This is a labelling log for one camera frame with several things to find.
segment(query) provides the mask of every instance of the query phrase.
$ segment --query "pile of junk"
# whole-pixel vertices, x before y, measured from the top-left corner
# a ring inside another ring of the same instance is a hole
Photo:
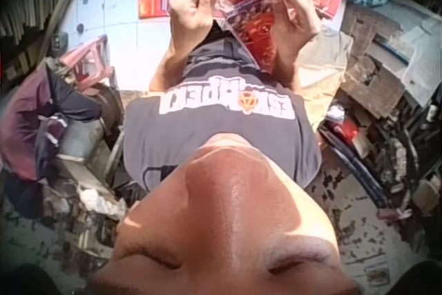
[[[124,108],[103,35],[47,57],[0,123],[1,196],[60,243],[107,260],[116,226],[146,192],[124,171]]]

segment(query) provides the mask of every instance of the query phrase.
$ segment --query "white tile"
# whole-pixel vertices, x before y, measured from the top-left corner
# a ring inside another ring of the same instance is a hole
[[[169,47],[171,28],[167,21],[138,23],[137,73],[143,91],[148,89],[153,75]]]
[[[78,42],[79,44],[84,44],[90,41],[91,39],[100,37],[104,35],[104,28],[96,28],[96,29],[88,29],[85,30],[82,34],[78,34]]]
[[[138,21],[138,0],[106,0],[106,26]]]
[[[105,27],[108,35],[110,65],[115,67],[117,84],[121,90],[139,91],[143,84],[137,75],[137,24]]]
[[[77,1],[78,0],[70,1],[69,6],[64,13],[63,19],[61,20],[59,31],[64,31],[68,34],[77,31]]]
[[[78,24],[82,23],[85,29],[95,29],[103,27],[104,0],[88,0],[86,5],[82,0],[78,0]]]
[[[78,45],[79,45],[78,32],[73,32],[73,33],[69,34],[68,50],[67,50],[67,52],[72,51]]]

